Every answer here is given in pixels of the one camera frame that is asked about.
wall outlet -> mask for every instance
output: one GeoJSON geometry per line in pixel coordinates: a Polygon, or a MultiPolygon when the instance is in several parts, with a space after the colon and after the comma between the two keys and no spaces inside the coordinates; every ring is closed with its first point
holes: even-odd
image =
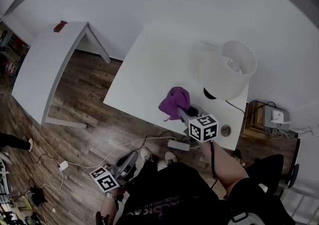
{"type": "Polygon", "coordinates": [[[319,137],[319,125],[315,124],[310,126],[310,128],[311,128],[311,131],[313,132],[313,135],[319,137]]]}
{"type": "Polygon", "coordinates": [[[69,164],[66,162],[66,161],[63,161],[61,164],[60,164],[60,171],[62,172],[64,169],[68,168],[69,167],[69,164]]]}

white power strip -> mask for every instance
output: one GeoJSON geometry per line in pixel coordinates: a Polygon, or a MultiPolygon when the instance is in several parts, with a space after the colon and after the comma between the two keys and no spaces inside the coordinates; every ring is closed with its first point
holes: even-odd
{"type": "Polygon", "coordinates": [[[190,145],[188,143],[182,143],[182,142],[175,141],[175,140],[169,140],[167,143],[167,146],[169,146],[171,148],[179,149],[182,151],[189,151],[190,145]]]}

wooden floor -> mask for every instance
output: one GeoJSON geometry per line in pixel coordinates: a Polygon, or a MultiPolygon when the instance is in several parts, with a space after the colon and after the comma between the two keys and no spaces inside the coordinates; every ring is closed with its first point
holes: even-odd
{"type": "MultiPolygon", "coordinates": [[[[106,64],[99,56],[76,51],[68,63],[58,85],[50,116],[85,122],[87,129],[77,129],[46,124],[39,126],[26,115],[20,105],[11,96],[10,90],[1,86],[3,97],[0,101],[0,131],[13,134],[19,138],[26,135],[34,140],[30,153],[37,161],[42,153],[54,157],[59,163],[69,162],[93,166],[99,164],[111,151],[124,143],[144,138],[146,135],[159,135],[165,131],[143,120],[115,110],[105,104],[105,95],[121,66],[112,61],[106,64]]],[[[109,157],[113,162],[127,151],[139,147],[141,141],[126,145],[109,157]]],[[[164,159],[167,140],[147,140],[146,146],[164,159]]],[[[240,139],[238,149],[241,150],[243,161],[252,164],[256,158],[282,153],[285,156],[284,172],[288,172],[294,154],[295,141],[285,140],[253,141],[240,139]]],[[[34,164],[28,153],[19,149],[8,148],[13,166],[9,166],[9,182],[12,195],[20,195],[29,187],[29,177],[34,176],[38,187],[43,184],[59,187],[61,174],[55,162],[43,156],[38,164],[34,164]]],[[[209,164],[198,149],[189,152],[175,151],[178,159],[196,168],[209,185],[211,178],[209,164]]],[[[138,169],[142,166],[139,160],[138,169]]],[[[78,166],[70,166],[63,171],[64,183],[59,191],[44,187],[47,203],[43,204],[46,223],[48,225],[87,225],[94,224],[95,212],[99,210],[103,194],[90,178],[88,171],[78,166]]],[[[220,197],[223,188],[217,184],[214,188],[220,197]]]]}

table lamp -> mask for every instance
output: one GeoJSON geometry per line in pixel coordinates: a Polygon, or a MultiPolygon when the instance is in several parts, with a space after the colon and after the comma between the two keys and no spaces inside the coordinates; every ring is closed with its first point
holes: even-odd
{"type": "Polygon", "coordinates": [[[200,67],[200,80],[209,99],[232,100],[247,86],[257,69],[254,53],[238,41],[228,41],[200,67]]]}

power adapter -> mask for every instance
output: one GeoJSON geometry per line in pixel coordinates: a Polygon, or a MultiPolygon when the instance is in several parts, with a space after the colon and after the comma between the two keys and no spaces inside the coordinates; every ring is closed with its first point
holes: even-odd
{"type": "Polygon", "coordinates": [[[178,149],[178,150],[182,150],[182,151],[189,151],[190,145],[188,143],[182,143],[175,140],[169,140],[167,143],[167,146],[178,149]]]}
{"type": "Polygon", "coordinates": [[[59,170],[62,172],[64,169],[67,169],[68,167],[69,164],[67,163],[67,161],[63,161],[59,166],[59,170]]]}

